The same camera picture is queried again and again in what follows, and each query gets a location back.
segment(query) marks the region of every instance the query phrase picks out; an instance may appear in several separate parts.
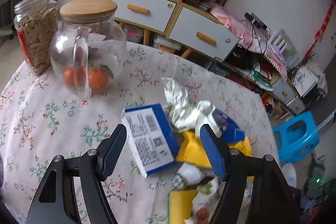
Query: glass jar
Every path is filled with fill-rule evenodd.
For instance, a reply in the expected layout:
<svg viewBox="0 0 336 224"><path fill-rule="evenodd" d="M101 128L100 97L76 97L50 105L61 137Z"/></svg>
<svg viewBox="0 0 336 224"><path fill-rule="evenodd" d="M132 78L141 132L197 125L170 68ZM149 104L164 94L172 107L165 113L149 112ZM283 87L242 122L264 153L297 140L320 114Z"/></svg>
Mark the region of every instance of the glass jar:
<svg viewBox="0 0 336 224"><path fill-rule="evenodd" d="M71 91L88 98L113 84L126 56L126 38L114 21L111 0L75 0L62 6L62 27L50 46L58 78Z"/></svg>
<svg viewBox="0 0 336 224"><path fill-rule="evenodd" d="M57 2L23 0L14 6L14 26L26 63L37 75L50 67L49 48L57 31Z"/></svg>

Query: round table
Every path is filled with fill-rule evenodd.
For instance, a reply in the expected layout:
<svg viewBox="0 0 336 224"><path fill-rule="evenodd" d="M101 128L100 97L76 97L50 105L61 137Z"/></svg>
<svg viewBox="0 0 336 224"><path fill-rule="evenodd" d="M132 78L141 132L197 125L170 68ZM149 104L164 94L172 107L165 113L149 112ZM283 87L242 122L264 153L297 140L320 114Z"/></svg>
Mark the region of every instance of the round table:
<svg viewBox="0 0 336 224"><path fill-rule="evenodd" d="M272 128L258 94L174 54L127 43L127 60L118 83L81 100L55 77L52 68L40 77L26 63L14 73L0 97L0 153L4 183L0 195L19 223L55 155L80 156L108 138L121 123L124 108L166 104L162 77L187 88L192 102L208 99L226 112L250 138L253 155L278 161ZM168 195L178 166L144 178L128 145L103 187L120 224L168 223ZM83 223L90 220L79 178L76 198Z"/></svg>

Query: white label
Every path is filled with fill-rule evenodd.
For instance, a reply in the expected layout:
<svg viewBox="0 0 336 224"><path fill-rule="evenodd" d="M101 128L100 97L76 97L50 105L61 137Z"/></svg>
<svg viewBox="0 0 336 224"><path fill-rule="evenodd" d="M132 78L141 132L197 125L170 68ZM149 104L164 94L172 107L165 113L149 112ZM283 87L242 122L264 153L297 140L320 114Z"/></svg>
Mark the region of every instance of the white label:
<svg viewBox="0 0 336 224"><path fill-rule="evenodd" d="M174 161L152 108L125 113L125 122L130 129L129 137L145 171L150 171Z"/></svg>

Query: floral tablecloth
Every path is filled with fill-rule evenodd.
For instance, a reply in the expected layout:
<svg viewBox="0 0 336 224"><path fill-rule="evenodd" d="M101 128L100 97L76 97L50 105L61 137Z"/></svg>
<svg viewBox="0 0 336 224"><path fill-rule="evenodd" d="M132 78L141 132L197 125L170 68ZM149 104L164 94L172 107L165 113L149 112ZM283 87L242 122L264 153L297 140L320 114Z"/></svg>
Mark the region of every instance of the floral tablecloth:
<svg viewBox="0 0 336 224"><path fill-rule="evenodd" d="M185 86L192 101L208 99L226 112L250 138L254 156L271 154L278 160L272 128L257 94L173 54L130 42L127 52L118 84L89 100L70 93L51 68L37 77L26 63L1 93L4 183L0 195L19 223L26 222L36 188L53 157L80 156L96 148L121 122L124 108L165 105L163 76ZM125 145L113 175L103 182L118 222L168 223L168 194L177 168L143 178ZM79 178L75 187L82 222L89 223Z"/></svg>

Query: blue plastic stool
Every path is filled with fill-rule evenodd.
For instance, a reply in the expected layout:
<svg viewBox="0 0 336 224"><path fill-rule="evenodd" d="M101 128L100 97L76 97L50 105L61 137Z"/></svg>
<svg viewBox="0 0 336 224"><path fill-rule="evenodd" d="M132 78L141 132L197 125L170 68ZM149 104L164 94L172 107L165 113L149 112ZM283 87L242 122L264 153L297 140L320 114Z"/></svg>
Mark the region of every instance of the blue plastic stool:
<svg viewBox="0 0 336 224"><path fill-rule="evenodd" d="M280 162L295 163L309 154L320 142L310 111L273 128Z"/></svg>

